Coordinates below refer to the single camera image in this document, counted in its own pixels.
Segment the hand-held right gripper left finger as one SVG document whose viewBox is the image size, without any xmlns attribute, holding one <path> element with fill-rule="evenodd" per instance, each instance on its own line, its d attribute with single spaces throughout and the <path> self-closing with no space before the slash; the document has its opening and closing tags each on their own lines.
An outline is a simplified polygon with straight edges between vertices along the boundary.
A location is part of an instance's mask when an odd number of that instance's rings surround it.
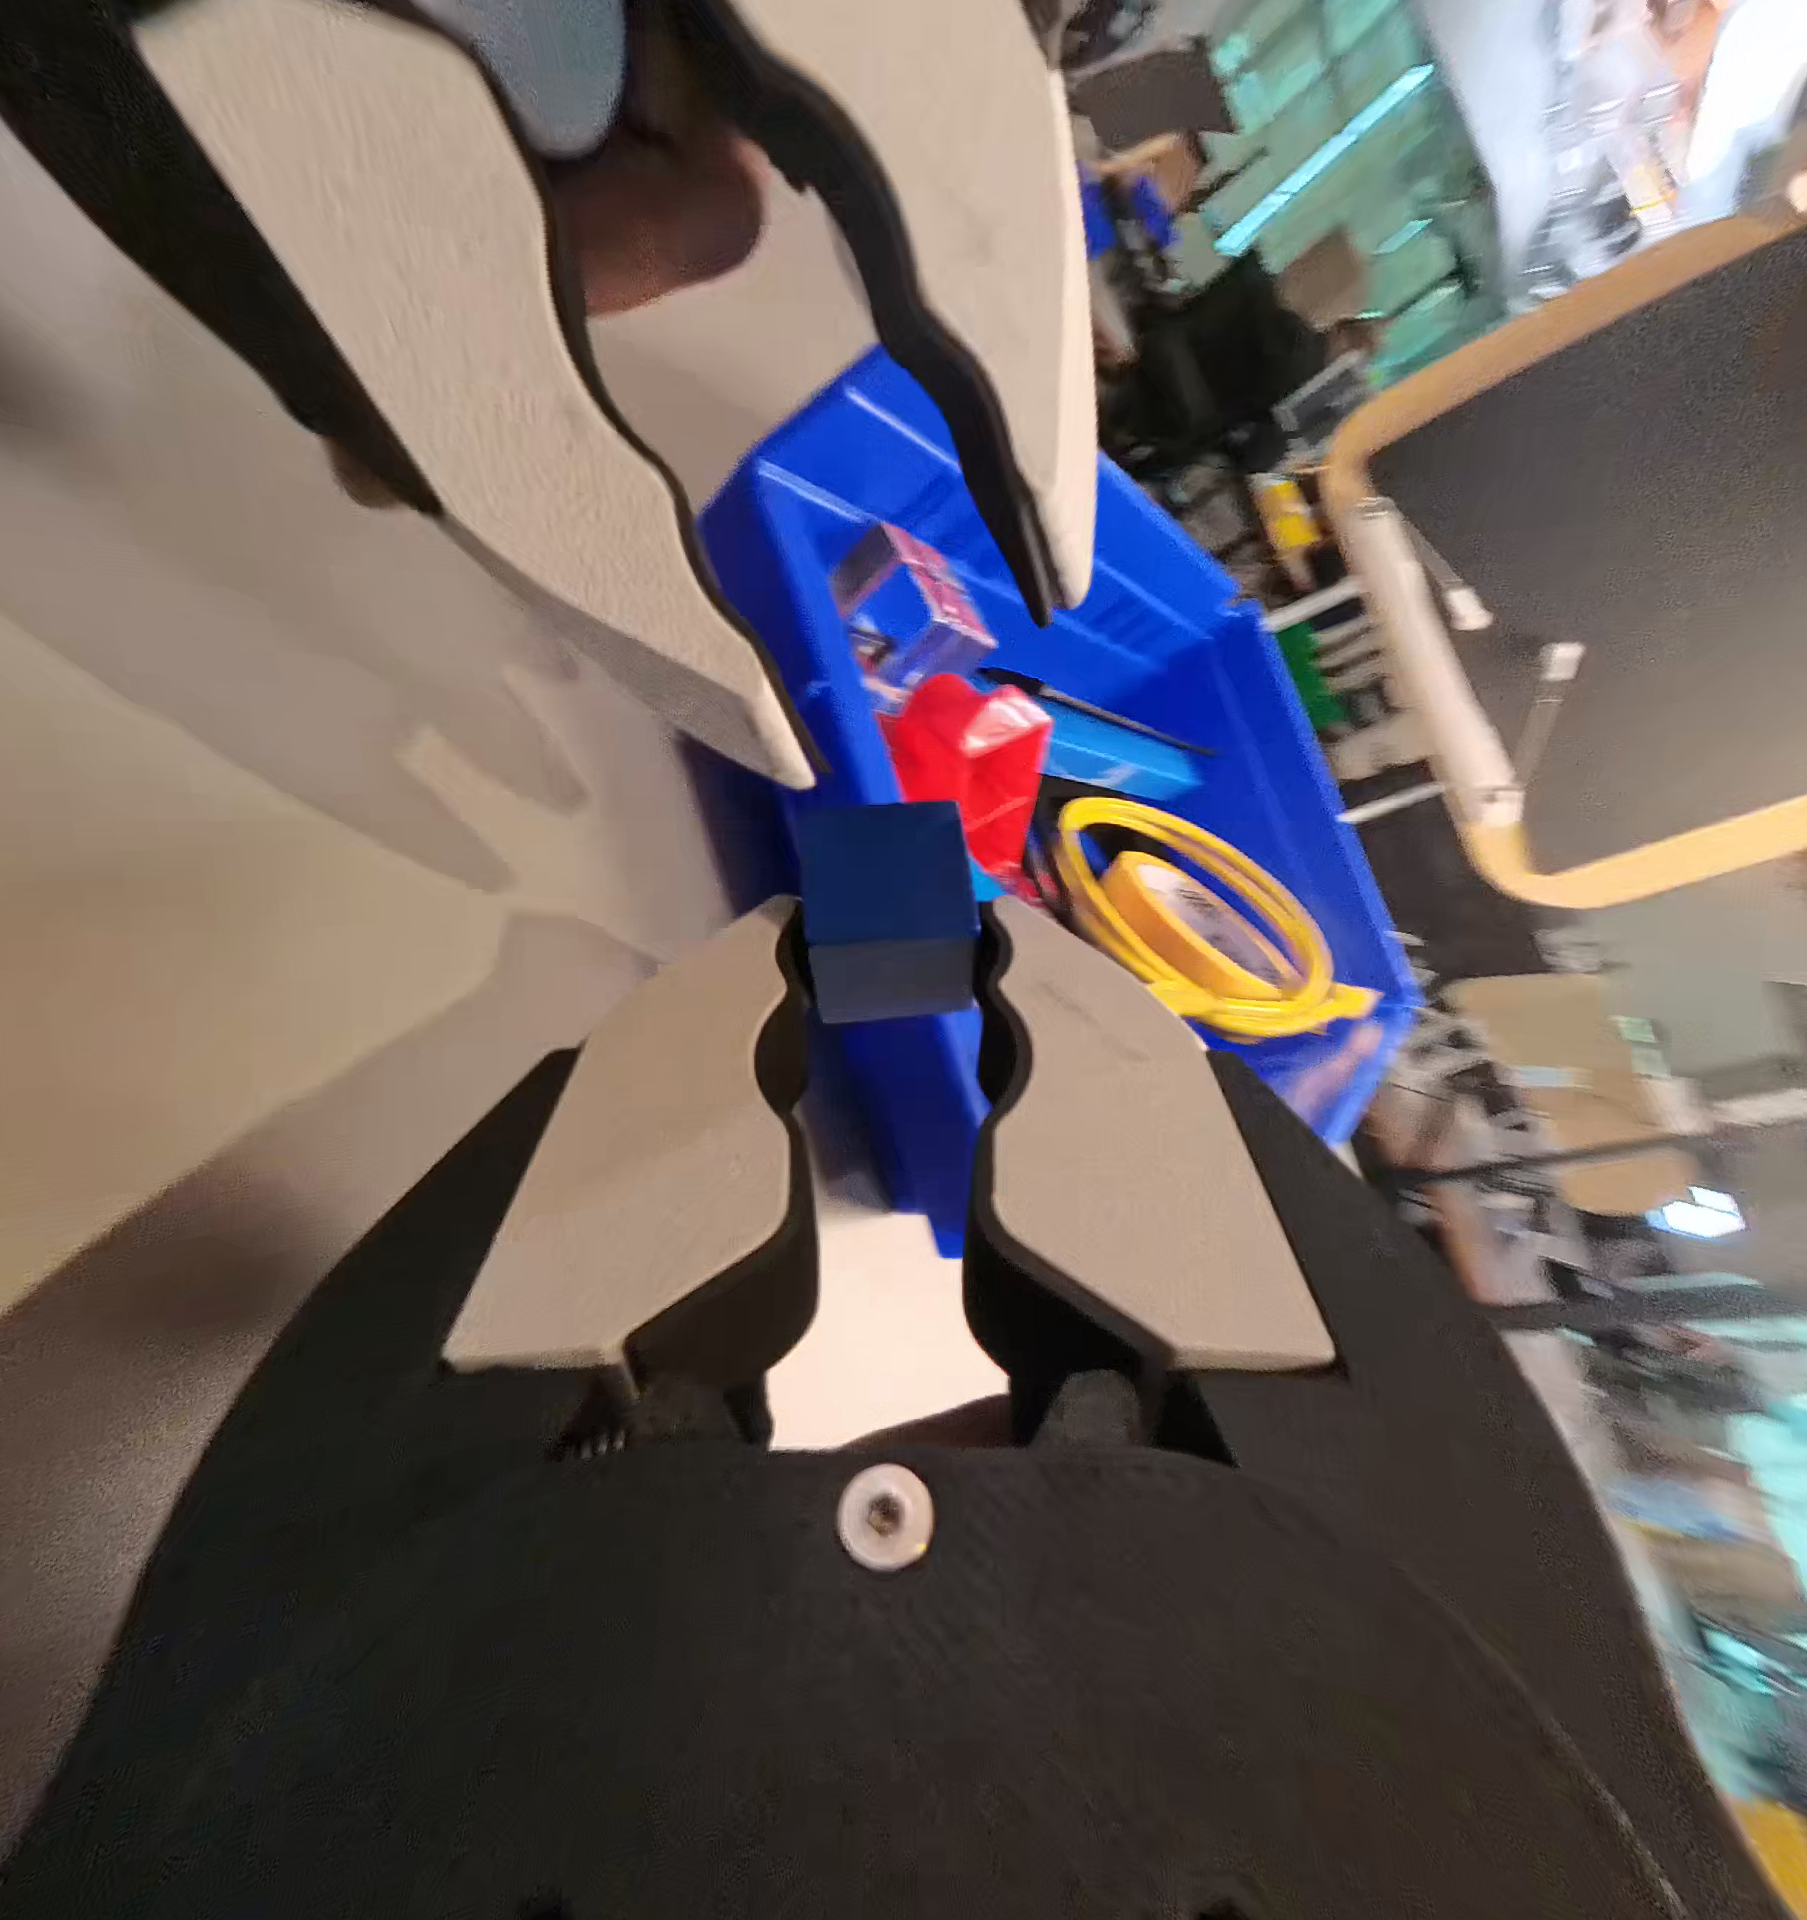
<svg viewBox="0 0 1807 1920">
<path fill-rule="evenodd" d="M 815 1313 L 799 932 L 794 897 L 773 897 L 588 1032 L 445 1336 L 450 1370 L 765 1393 Z"/>
</svg>

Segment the white metal leg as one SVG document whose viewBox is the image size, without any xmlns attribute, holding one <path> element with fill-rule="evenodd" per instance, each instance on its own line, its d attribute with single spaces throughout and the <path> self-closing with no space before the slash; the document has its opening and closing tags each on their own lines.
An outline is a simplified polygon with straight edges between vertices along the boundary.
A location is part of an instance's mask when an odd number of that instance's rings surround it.
<svg viewBox="0 0 1807 1920">
<path fill-rule="evenodd" d="M 1391 679 L 1422 720 L 1450 812 L 1473 834 L 1516 829 L 1524 785 L 1457 652 L 1457 638 L 1492 628 L 1490 612 L 1388 499 L 1358 500 L 1338 525 Z"/>
</svg>

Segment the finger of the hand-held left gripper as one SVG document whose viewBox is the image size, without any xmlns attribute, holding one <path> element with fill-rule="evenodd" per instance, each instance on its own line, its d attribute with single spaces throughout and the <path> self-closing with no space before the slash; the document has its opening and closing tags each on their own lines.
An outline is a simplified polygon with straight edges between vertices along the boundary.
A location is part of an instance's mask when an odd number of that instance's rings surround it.
<svg viewBox="0 0 1807 1920">
<path fill-rule="evenodd" d="M 530 167 L 477 60 L 361 5 L 177 5 L 134 52 L 312 308 L 447 534 L 652 714 L 815 784 L 687 496 L 592 389 Z"/>
<path fill-rule="evenodd" d="M 1016 3 L 714 3 L 738 127 L 813 191 L 923 388 L 1025 612 L 1088 592 L 1098 443 L 1080 175 Z"/>
</svg>

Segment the yellow masking tape roll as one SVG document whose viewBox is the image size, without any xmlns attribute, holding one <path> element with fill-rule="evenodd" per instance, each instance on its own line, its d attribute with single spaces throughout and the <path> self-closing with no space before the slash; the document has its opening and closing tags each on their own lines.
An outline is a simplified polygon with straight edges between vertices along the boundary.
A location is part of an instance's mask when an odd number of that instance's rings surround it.
<svg viewBox="0 0 1807 1920">
<path fill-rule="evenodd" d="M 1280 954 L 1203 880 L 1150 851 L 1121 851 L 1104 884 L 1116 919 L 1181 981 L 1219 997 L 1273 995 Z"/>
</svg>

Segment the large blue storage bin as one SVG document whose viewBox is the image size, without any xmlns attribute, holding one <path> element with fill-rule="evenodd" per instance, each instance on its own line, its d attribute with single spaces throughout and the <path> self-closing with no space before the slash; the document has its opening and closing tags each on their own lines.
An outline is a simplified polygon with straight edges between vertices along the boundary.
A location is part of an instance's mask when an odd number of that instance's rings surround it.
<svg viewBox="0 0 1807 1920">
<path fill-rule="evenodd" d="M 827 767 L 776 789 L 793 829 L 820 806 L 900 805 L 828 571 L 865 525 L 890 523 L 957 571 L 1020 676 L 1216 749 L 1172 811 L 1282 884 L 1323 935 L 1337 983 L 1374 994 L 1363 1021 L 1234 1051 L 1327 1146 L 1351 1137 L 1422 994 L 1259 611 L 1124 474 L 1101 464 L 1087 599 L 1036 628 L 977 512 L 944 426 L 884 352 L 820 389 L 733 469 L 698 519 L 715 583 L 763 641 Z"/>
</svg>

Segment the hollow red plastic block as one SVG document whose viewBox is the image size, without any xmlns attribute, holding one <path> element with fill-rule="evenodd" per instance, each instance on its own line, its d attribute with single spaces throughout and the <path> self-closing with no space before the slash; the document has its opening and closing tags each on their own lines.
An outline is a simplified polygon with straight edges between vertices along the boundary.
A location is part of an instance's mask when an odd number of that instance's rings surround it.
<svg viewBox="0 0 1807 1920">
<path fill-rule="evenodd" d="M 1018 688 L 938 676 L 881 716 L 879 730 L 903 799 L 955 805 L 973 866 L 1016 890 L 1051 754 L 1051 714 Z"/>
</svg>

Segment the person's left hand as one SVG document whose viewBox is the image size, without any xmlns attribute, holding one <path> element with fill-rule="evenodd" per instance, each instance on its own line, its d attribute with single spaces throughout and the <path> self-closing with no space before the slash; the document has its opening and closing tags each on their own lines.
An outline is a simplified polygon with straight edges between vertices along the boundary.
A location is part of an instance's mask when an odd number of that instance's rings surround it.
<svg viewBox="0 0 1807 1920">
<path fill-rule="evenodd" d="M 615 131 L 553 185 L 584 312 L 620 317 L 736 270 L 763 231 L 767 175 L 728 127 Z"/>
</svg>

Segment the clear acrylic block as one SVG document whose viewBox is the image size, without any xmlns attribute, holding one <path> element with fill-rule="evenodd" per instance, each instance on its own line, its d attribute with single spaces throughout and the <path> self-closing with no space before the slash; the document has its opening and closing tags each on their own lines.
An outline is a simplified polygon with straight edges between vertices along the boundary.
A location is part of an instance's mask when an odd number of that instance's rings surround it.
<svg viewBox="0 0 1807 1920">
<path fill-rule="evenodd" d="M 879 714 L 902 714 L 929 681 L 973 678 L 995 654 L 953 565 L 890 523 L 863 528 L 830 567 L 828 592 Z"/>
</svg>

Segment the black wood-edged panel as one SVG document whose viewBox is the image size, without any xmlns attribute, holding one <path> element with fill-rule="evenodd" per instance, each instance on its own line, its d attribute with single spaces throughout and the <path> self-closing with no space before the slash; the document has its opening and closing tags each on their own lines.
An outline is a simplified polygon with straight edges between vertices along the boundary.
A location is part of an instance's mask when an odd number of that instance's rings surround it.
<svg viewBox="0 0 1807 1920">
<path fill-rule="evenodd" d="M 1524 814 L 1445 805 L 1492 888 L 1595 910 L 1807 851 L 1807 217 L 1691 228 L 1445 356 L 1320 486 L 1338 544 L 1388 499 L 1490 612 L 1457 652 Z"/>
</svg>

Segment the long light blue box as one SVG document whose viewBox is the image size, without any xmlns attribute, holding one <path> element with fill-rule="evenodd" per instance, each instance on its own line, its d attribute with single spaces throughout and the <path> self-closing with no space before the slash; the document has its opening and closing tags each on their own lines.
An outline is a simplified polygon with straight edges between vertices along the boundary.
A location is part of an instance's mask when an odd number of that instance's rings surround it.
<svg viewBox="0 0 1807 1920">
<path fill-rule="evenodd" d="M 985 666 L 981 681 L 1023 694 L 1051 722 L 1045 779 L 1142 801 L 1172 801 L 1203 784 L 1216 749 L 1096 708 L 1036 678 Z"/>
</svg>

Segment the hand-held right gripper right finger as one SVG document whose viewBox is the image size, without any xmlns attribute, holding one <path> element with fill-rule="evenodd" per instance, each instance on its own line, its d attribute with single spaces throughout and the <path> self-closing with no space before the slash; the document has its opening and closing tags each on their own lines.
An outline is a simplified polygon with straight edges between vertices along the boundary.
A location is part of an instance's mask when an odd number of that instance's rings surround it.
<svg viewBox="0 0 1807 1920">
<path fill-rule="evenodd" d="M 1018 900 L 985 909 L 986 1117 L 963 1313 L 1030 1390 L 1080 1366 L 1314 1372 L 1337 1356 L 1210 1049 Z"/>
</svg>

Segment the dark blue wooden block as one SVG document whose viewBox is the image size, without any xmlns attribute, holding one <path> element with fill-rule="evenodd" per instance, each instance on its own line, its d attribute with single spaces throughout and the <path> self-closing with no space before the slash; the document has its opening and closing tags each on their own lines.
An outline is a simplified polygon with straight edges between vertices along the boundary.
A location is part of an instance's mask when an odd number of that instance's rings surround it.
<svg viewBox="0 0 1807 1920">
<path fill-rule="evenodd" d="M 981 902 L 957 805 L 810 808 L 793 845 L 821 1023 L 940 1018 L 972 1007 Z"/>
</svg>

